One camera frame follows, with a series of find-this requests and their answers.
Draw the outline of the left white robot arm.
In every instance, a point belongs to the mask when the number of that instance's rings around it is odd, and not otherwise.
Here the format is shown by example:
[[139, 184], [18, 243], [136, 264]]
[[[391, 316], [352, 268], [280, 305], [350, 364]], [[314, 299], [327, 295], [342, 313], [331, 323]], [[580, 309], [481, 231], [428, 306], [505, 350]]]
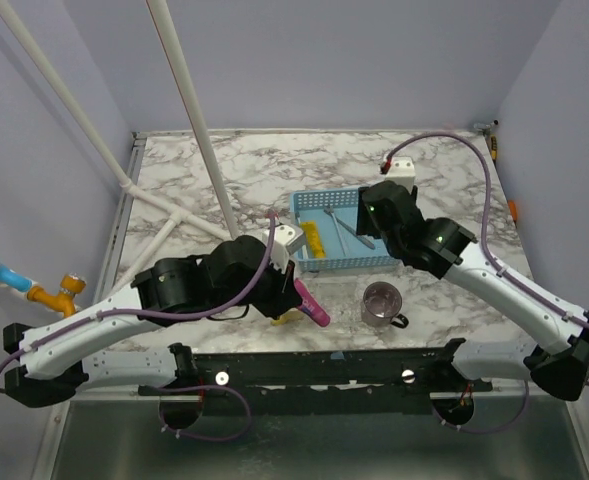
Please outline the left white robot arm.
[[106, 386], [183, 395], [200, 383], [189, 347], [174, 342], [137, 357], [111, 346], [179, 323], [214, 320], [232, 307], [272, 319], [291, 309], [311, 314], [307, 293], [281, 240], [243, 235], [208, 254], [161, 259], [108, 298], [58, 322], [5, 327], [0, 393], [30, 408]]

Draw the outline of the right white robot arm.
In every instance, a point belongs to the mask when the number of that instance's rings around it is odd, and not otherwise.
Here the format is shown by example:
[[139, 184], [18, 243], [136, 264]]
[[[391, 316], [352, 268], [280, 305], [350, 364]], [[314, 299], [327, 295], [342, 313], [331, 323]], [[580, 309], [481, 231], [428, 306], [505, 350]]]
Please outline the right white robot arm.
[[465, 341], [438, 362], [434, 379], [454, 392], [469, 380], [534, 382], [576, 401], [589, 383], [589, 309], [564, 301], [500, 262], [475, 235], [449, 218], [426, 219], [418, 190], [383, 181], [358, 190], [357, 231], [383, 241], [405, 266], [474, 294], [518, 325], [527, 342]]

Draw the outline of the yellow toothpaste tube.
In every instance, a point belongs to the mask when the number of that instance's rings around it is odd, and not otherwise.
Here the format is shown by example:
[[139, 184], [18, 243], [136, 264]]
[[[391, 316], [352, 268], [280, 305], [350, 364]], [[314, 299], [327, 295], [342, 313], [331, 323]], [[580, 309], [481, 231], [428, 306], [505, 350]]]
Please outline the yellow toothpaste tube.
[[326, 252], [316, 223], [314, 221], [302, 222], [301, 228], [305, 233], [308, 246], [313, 254], [313, 257], [320, 259], [325, 258]]

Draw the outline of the blue plastic basket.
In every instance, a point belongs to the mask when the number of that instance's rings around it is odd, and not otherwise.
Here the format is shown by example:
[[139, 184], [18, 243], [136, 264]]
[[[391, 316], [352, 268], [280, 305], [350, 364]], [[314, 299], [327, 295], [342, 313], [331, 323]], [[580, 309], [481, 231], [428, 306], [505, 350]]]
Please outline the blue plastic basket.
[[323, 259], [314, 258], [309, 248], [295, 254], [303, 272], [324, 270], [365, 270], [370, 268], [394, 267], [399, 261], [388, 255], [381, 240], [365, 237], [372, 241], [376, 249], [371, 250], [356, 240], [340, 225], [341, 233], [349, 248], [347, 257], [343, 255], [337, 231], [332, 218], [324, 208], [332, 207], [337, 217], [356, 229], [358, 212], [358, 188], [339, 188], [324, 190], [297, 191], [290, 195], [291, 218], [301, 225], [314, 221], [326, 252]]

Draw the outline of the yellow mug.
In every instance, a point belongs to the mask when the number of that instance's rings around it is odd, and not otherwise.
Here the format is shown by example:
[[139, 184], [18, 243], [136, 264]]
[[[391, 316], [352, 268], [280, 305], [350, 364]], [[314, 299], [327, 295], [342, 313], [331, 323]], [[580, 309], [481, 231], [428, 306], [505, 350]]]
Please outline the yellow mug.
[[283, 326], [290, 322], [302, 320], [305, 315], [299, 310], [290, 310], [271, 321], [272, 326]]

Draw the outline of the purple mug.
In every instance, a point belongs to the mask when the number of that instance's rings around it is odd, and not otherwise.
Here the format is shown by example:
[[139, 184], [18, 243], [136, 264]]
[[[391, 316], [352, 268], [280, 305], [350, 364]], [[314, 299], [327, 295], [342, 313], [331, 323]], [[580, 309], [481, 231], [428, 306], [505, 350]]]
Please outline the purple mug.
[[403, 298], [388, 282], [374, 282], [366, 287], [361, 300], [361, 321], [372, 328], [392, 326], [405, 329], [408, 318], [402, 314]]

